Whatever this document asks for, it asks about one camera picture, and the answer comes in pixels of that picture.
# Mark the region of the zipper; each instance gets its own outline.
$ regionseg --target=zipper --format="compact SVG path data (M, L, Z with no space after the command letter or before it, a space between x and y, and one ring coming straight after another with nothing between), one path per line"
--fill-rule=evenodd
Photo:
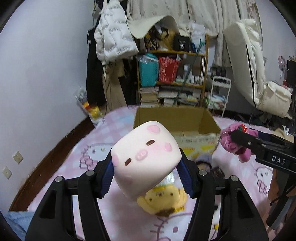
M252 88L253 88L253 103L254 103L255 108L257 109L257 106L256 106L256 104L255 104L255 86L254 86L254 80L253 80L253 75L252 75L250 56L249 56L249 51L248 51L248 46L247 46L247 45L246 45L246 49L247 49L247 54L248 54L248 61L249 61L249 68L250 68L250 76L251 76L251 80L252 80Z

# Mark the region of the metal bolt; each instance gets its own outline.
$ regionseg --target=metal bolt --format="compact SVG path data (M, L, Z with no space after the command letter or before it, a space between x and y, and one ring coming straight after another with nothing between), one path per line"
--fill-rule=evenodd
M200 175L202 175L202 176L205 176L207 174L207 171L206 170L200 170L198 173Z
M233 175L231 176L231 180L233 180L234 182L237 182L239 179L237 176Z
M88 170L86 172L86 175L88 175L88 176L92 176L93 174L94 174L94 170Z
M62 180L63 180L63 177L62 176L58 176L58 177L55 178L55 181L57 183L61 182Z

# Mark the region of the hand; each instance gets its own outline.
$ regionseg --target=hand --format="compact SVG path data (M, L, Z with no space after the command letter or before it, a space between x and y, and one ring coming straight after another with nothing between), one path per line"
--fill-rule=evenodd
M273 169L270 189L268 191L268 199L270 201L273 201L274 199L278 198L279 197L278 192L279 192L279 185L277 183L277 170ZM287 197L295 196L295 195L296 195L296 187L287 194Z

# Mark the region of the cardboard box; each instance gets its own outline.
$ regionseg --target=cardboard box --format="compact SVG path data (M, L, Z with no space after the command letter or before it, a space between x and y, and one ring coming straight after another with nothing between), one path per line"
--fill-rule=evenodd
M218 145L220 128L206 108L191 106L140 107L133 127L160 122L175 138L189 160L200 153L213 153Z

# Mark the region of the jacket sleeve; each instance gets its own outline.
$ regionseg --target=jacket sleeve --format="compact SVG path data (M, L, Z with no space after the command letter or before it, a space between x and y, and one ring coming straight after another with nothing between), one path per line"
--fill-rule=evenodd
M96 55L98 59L102 62L102 65L105 65L106 60L104 55L104 35L102 31L101 21L94 32L94 39L96 40Z

